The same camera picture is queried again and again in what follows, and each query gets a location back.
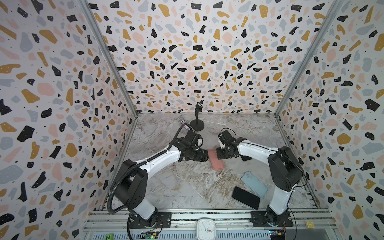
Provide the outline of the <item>pink phone case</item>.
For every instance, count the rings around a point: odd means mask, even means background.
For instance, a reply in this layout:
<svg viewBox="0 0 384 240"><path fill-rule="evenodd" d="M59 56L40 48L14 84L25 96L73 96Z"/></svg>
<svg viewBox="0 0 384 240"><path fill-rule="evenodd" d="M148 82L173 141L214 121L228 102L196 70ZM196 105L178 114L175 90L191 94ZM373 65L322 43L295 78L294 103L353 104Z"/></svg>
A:
<svg viewBox="0 0 384 240"><path fill-rule="evenodd" d="M208 157L209 157L209 160L210 160L210 163L212 165L213 170L220 171L220 170L223 170L225 168L223 161L218 159L216 149L208 150Z"/></svg>

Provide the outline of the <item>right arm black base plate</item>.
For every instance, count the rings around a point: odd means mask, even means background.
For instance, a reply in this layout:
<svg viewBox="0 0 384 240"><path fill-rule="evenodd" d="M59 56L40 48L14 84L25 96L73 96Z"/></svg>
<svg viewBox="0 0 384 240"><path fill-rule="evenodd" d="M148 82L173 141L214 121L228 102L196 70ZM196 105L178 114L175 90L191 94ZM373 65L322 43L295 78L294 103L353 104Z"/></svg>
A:
<svg viewBox="0 0 384 240"><path fill-rule="evenodd" d="M254 228L268 228L268 227L293 227L293 218L286 210L283 214L277 215L273 211L252 211L250 222Z"/></svg>

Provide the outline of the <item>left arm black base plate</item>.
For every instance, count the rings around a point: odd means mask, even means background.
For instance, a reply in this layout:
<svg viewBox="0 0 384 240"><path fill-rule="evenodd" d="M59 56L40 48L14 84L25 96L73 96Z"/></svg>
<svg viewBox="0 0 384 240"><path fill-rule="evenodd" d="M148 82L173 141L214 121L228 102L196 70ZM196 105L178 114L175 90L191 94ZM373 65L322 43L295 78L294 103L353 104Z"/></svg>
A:
<svg viewBox="0 0 384 240"><path fill-rule="evenodd" d="M155 211L147 220L140 215L130 215L128 222L130 229L169 229L171 227L172 212Z"/></svg>

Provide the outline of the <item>black phone case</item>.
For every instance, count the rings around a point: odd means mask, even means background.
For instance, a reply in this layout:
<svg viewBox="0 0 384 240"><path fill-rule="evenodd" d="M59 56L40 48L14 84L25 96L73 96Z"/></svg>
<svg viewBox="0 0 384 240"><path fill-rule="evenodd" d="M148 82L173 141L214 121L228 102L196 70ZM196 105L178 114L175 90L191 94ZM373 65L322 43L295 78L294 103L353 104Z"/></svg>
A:
<svg viewBox="0 0 384 240"><path fill-rule="evenodd" d="M246 162L246 161L249 161L249 160L252 160L253 158L252 157L249 157L249 156L243 156L243 155L240 155L242 161Z"/></svg>

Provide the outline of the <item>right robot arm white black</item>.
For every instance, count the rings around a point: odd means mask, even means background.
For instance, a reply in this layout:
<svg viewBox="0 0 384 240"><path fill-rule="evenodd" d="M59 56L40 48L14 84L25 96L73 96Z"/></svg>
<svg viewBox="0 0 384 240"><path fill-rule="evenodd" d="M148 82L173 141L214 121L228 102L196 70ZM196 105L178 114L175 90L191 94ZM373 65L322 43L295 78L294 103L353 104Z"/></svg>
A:
<svg viewBox="0 0 384 240"><path fill-rule="evenodd" d="M275 190L267 209L275 216L285 213L293 190L304 175L304 170L291 149L286 146L266 147L242 137L236 139L227 130L220 133L218 139L218 159L241 157L244 161L254 159L269 166Z"/></svg>

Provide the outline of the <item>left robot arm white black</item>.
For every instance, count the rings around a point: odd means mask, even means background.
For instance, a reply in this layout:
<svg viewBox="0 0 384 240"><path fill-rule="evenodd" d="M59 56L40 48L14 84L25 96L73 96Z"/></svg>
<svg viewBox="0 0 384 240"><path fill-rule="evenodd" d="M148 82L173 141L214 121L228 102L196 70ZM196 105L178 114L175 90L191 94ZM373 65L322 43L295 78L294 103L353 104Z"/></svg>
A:
<svg viewBox="0 0 384 240"><path fill-rule="evenodd" d="M169 165L182 161L203 162L208 160L208 151L202 149L204 140L194 131L185 137L175 137L160 152L133 162L122 163L110 188L107 210L115 214L123 209L149 221L156 217L157 208L146 200L148 180Z"/></svg>

